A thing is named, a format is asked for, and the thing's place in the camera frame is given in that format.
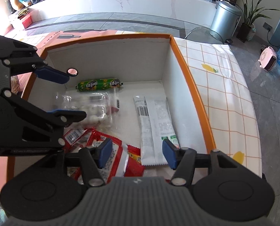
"blue gripper pad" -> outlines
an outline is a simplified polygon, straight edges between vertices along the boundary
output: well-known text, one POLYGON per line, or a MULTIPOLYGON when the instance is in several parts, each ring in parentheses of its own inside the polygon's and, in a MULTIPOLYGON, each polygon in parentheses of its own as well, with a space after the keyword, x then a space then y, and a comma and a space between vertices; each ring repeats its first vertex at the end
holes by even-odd
POLYGON ((168 162, 168 165, 171 169, 175 170, 178 167, 178 162, 176 159, 176 153, 175 151, 177 148, 171 143, 171 145, 168 143, 170 142, 169 140, 163 140, 162 143, 162 152, 165 157, 165 159, 168 162))
POLYGON ((38 78, 56 82, 59 84, 65 84, 69 81, 70 76, 62 71, 56 70, 50 66, 44 66, 34 72, 38 78))
POLYGON ((106 139, 103 141, 103 143, 101 143, 99 145, 99 148, 100 148, 100 146, 103 146, 103 147, 102 147, 102 149, 100 149, 100 154, 99 154, 99 158, 98 158, 97 167, 99 169, 104 168, 109 157, 111 156, 111 153, 113 151, 113 141, 111 139, 106 139))

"black cable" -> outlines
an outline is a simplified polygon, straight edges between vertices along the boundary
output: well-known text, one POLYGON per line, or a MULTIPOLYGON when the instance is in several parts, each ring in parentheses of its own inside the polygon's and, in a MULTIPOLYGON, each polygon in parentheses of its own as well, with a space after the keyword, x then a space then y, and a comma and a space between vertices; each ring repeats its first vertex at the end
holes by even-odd
POLYGON ((274 46, 274 45, 272 45, 270 42, 269 42, 269 30, 268 30, 268 34, 267 34, 267 40, 268 40, 268 43, 271 45, 271 46, 273 46, 273 47, 280 47, 280 45, 279 46, 274 46))

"trash can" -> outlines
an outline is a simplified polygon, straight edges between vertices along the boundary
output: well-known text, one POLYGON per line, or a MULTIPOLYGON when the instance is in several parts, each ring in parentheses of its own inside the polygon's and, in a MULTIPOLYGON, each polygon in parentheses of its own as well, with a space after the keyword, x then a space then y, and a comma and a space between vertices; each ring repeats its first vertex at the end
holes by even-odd
POLYGON ((210 29, 220 34, 223 41, 231 39, 241 15, 242 11, 239 8, 228 2, 220 1, 216 5, 216 13, 210 29))

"tile floor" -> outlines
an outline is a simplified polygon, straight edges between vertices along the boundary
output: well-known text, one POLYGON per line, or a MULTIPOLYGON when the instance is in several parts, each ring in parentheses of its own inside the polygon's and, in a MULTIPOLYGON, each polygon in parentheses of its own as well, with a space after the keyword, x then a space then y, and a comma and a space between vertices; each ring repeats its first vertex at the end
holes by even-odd
MULTIPOLYGON (((169 33, 184 38, 198 25, 175 19, 131 13, 88 13, 47 19, 33 23, 26 35, 57 30, 87 31, 117 29, 126 31, 169 33)), ((266 73, 258 63, 260 43, 242 43, 233 38, 234 53, 251 93, 260 131, 262 170, 275 192, 275 203, 269 219, 280 225, 280 75, 266 73)))

